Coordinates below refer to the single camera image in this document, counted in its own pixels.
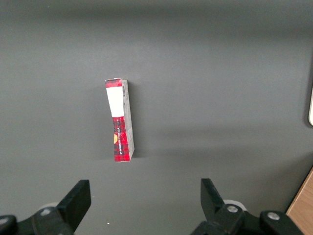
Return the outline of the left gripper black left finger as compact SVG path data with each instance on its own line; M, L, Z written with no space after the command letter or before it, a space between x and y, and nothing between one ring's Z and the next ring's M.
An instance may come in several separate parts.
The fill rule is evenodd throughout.
M73 235L91 206L90 182L80 180L56 205L47 206L23 221L0 217L2 235Z

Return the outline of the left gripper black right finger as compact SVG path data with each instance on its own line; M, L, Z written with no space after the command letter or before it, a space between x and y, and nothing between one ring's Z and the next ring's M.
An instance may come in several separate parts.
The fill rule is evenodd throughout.
M301 235L285 213L262 211L258 217L234 203L225 203L211 179L201 179L201 207L206 220L194 235Z

